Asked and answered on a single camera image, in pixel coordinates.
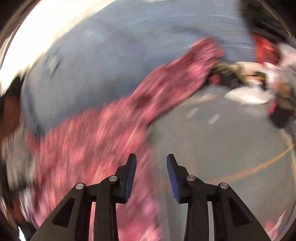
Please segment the pink floral cloth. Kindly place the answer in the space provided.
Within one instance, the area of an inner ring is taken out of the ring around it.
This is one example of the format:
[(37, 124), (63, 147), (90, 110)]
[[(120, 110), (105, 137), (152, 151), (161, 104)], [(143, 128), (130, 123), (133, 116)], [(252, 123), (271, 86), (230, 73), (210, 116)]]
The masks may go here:
[(223, 55), (218, 42), (205, 37), (183, 57), (155, 69), (131, 96), (102, 109), (87, 109), (42, 139), (27, 133), (26, 144), (37, 160), (30, 211), (34, 226), (42, 225), (76, 183), (99, 183), (134, 153), (132, 196), (117, 207), (119, 238), (161, 240), (153, 159), (145, 133), (154, 119), (192, 96)]

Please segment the grey patterned bedsheet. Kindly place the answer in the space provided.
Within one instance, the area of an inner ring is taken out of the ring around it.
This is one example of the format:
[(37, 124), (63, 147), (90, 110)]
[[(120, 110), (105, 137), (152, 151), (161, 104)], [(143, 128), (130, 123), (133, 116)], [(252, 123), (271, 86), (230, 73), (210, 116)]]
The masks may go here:
[(228, 183), (271, 240), (280, 240), (295, 220), (295, 123), (278, 129), (268, 104), (237, 103), (225, 93), (223, 87), (203, 88), (148, 129), (163, 240), (182, 240), (187, 216), (187, 206), (171, 191), (170, 153), (202, 181)]

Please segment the white plastic bag pile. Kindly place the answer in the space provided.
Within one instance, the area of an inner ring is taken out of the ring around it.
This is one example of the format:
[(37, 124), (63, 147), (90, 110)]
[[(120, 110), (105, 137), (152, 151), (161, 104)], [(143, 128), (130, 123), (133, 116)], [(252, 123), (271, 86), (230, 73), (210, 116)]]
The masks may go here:
[(246, 82), (225, 94), (225, 98), (240, 104), (260, 105), (277, 95), (295, 104), (295, 48), (280, 44), (280, 63), (238, 62), (240, 77)]

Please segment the blue plaid pillow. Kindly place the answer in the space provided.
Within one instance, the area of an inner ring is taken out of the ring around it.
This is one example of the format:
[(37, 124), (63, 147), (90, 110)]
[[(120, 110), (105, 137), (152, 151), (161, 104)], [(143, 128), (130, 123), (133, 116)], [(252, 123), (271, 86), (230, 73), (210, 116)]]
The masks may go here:
[(115, 1), (32, 65), (21, 93), (25, 127), (43, 136), (70, 115), (131, 94), (158, 66), (213, 36), (228, 61), (255, 60), (238, 1)]

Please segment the red packet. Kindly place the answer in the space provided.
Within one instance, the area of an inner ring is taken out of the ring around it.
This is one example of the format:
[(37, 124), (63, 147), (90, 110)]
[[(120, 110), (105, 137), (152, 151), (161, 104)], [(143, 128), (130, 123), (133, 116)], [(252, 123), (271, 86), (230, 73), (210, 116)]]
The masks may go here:
[(255, 58), (260, 64), (271, 63), (277, 65), (280, 62), (280, 52), (276, 44), (257, 34), (252, 35), (255, 40)]

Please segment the black fuzzy garment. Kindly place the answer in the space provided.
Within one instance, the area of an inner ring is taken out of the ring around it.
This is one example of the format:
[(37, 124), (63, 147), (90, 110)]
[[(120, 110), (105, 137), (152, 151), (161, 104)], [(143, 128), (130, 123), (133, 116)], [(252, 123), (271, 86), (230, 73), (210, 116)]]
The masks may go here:
[(274, 43), (292, 39), (283, 20), (262, 1), (238, 1), (238, 9), (253, 34)]

